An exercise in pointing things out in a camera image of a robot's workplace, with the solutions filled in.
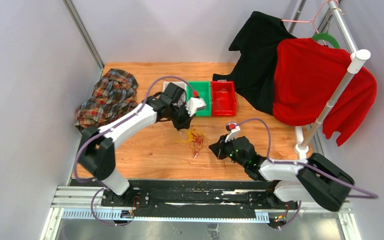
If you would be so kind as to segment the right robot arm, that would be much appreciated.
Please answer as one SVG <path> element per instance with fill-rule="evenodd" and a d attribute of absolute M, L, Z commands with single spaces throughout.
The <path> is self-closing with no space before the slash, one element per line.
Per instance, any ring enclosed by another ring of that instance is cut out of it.
<path fill-rule="evenodd" d="M 330 212 L 337 212 L 348 197 L 354 179 L 322 154 L 313 153 L 307 159 L 269 160 L 258 154 L 245 137 L 225 141 L 222 135 L 209 145 L 217 159 L 229 158 L 241 165 L 255 181 L 274 182 L 265 195 L 266 203 L 274 209 L 286 202 L 315 202 Z"/>

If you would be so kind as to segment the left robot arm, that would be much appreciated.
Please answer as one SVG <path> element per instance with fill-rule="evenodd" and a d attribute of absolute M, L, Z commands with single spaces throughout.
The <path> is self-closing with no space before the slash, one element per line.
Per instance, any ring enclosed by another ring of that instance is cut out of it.
<path fill-rule="evenodd" d="M 116 168 L 115 151 L 130 137 L 158 122 L 172 122 L 178 131 L 188 129 L 197 112 L 206 108 L 206 103 L 197 91 L 190 98 L 183 98 L 185 95 L 183 88 L 170 82 L 163 92 L 148 95 L 120 119 L 99 128 L 84 129 L 75 163 L 114 194 L 120 206 L 129 206 L 133 189 Z"/>

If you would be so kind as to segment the white plastic bin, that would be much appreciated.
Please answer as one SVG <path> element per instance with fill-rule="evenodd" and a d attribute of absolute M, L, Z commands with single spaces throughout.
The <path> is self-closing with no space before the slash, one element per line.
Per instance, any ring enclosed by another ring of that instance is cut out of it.
<path fill-rule="evenodd" d="M 173 100 L 186 101 L 187 85 L 181 81 L 165 81 L 163 93 Z"/>

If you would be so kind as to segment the red plastic bin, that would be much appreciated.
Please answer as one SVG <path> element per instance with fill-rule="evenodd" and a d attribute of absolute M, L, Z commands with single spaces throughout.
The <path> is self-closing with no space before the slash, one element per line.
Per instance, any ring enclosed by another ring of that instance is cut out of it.
<path fill-rule="evenodd" d="M 237 98 L 233 81 L 211 81 L 211 116 L 233 117 L 237 113 Z"/>

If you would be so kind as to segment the plaid flannel shirt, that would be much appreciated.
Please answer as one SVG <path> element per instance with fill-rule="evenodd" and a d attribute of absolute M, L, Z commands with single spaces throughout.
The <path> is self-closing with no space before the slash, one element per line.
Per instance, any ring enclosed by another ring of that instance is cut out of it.
<path fill-rule="evenodd" d="M 94 85 L 91 97 L 75 112 L 75 127 L 102 127 L 123 117 L 138 106 L 139 84 L 133 74 L 112 68 Z"/>

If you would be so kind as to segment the black shirt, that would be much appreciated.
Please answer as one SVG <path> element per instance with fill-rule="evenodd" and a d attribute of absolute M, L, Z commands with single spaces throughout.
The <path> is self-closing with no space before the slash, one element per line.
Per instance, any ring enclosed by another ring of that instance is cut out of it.
<path fill-rule="evenodd" d="M 256 110 L 272 115 L 277 47 L 294 38 L 280 18 L 253 11 L 228 48 L 240 52 L 239 60 L 231 73 L 213 74 L 213 81 L 232 81 L 236 93 Z"/>

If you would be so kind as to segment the red sweater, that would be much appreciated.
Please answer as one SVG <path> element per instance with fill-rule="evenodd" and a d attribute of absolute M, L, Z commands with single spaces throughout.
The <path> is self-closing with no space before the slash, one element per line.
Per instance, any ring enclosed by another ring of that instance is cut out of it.
<path fill-rule="evenodd" d="M 287 125 L 315 122 L 351 63 L 344 49 L 323 46 L 311 38 L 282 40 L 274 73 L 274 117 Z M 347 85 L 322 124 L 327 139 L 338 132 L 343 145 L 367 116 L 377 96 L 377 81 L 363 67 Z"/>

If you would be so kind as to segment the green hanger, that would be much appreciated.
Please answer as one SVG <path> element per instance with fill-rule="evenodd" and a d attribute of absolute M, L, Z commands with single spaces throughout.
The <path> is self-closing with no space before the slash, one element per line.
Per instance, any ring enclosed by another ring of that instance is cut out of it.
<path fill-rule="evenodd" d="M 325 41 L 331 44 L 335 49 L 341 49 L 340 44 L 338 41 L 329 33 L 321 32 L 313 35 L 311 37 L 314 41 Z"/>

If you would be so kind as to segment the pink hanger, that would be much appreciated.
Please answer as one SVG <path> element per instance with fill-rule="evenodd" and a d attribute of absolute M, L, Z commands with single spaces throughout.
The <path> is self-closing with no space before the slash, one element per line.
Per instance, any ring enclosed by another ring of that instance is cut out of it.
<path fill-rule="evenodd" d="M 310 19 L 310 20 L 300 20 L 300 16 L 301 16 L 301 14 L 302 14 L 302 12 L 304 10 L 306 2 L 307 2 L 306 0 L 301 0 L 299 2 L 298 7 L 297 7 L 297 9 L 295 11 L 295 14 L 293 16 L 293 19 L 282 19 L 281 20 L 282 22 L 290 23 L 289 28 L 288 28 L 288 32 L 290 34 L 292 34 L 294 32 L 295 27 L 296 27 L 297 24 L 311 24 L 312 27 L 315 30 L 315 34 L 321 33 L 321 31 L 316 26 L 316 20 L 317 20 L 318 16 L 320 15 L 321 11 L 325 8 L 325 5 L 328 4 L 328 3 L 333 2 L 335 7 L 333 7 L 333 8 L 329 7 L 329 9 L 326 10 L 326 13 L 332 13 L 333 14 L 334 10 L 338 10 L 341 15 L 344 15 L 343 11 L 339 8 L 340 2 L 341 2 L 340 0 L 325 0 L 320 5 L 319 10 L 313 16 L 312 19 Z M 328 20 L 328 14 L 325 15 L 324 20 L 328 23 L 328 27 L 327 28 L 329 28 L 330 27 L 330 20 Z M 328 46 L 326 41 L 322 40 L 322 43 L 324 44 L 325 47 Z"/>

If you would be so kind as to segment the white clothes rack pole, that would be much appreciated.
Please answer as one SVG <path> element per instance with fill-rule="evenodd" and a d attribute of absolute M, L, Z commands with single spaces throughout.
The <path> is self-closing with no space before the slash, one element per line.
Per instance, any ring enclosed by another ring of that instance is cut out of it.
<path fill-rule="evenodd" d="M 371 52 L 367 49 L 360 49 L 353 52 L 350 55 L 351 62 L 346 69 L 346 72 L 341 79 L 340 83 L 336 87 L 335 91 L 326 102 L 324 108 L 315 119 L 315 122 L 312 124 L 310 130 L 307 132 L 307 135 L 304 135 L 302 126 L 295 126 L 295 138 L 296 145 L 294 146 L 294 151 L 296 152 L 299 159 L 304 159 L 307 157 L 309 151 L 309 143 L 311 139 L 316 135 L 318 129 L 324 123 L 327 115 L 331 112 L 335 104 L 337 103 L 339 97 L 345 91 L 346 87 L 349 85 L 353 77 L 362 69 L 367 60 L 371 57 Z"/>

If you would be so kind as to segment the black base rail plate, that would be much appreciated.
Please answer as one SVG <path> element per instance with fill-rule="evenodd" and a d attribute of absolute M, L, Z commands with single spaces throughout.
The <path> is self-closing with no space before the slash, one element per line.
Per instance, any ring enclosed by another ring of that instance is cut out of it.
<path fill-rule="evenodd" d="M 126 207 L 139 217 L 248 219 L 256 210 L 292 213 L 298 204 L 266 200 L 271 182 L 130 180 L 122 195 L 103 192 L 103 207 Z"/>

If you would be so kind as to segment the aluminium frame post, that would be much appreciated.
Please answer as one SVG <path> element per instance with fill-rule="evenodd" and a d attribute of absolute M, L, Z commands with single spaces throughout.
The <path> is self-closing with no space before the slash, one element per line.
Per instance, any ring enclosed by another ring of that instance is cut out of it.
<path fill-rule="evenodd" d="M 96 65 L 99 67 L 101 71 L 104 70 L 105 64 L 102 60 L 95 44 L 93 43 L 93 40 L 88 33 L 88 30 L 85 26 L 85 24 L 82 21 L 82 18 L 72 0 L 62 0 L 63 4 L 65 5 L 65 8 L 67 9 L 73 23 L 75 24 L 78 32 L 80 33 L 84 43 L 86 44 L 86 47 L 88 48 L 93 60 L 95 61 Z"/>

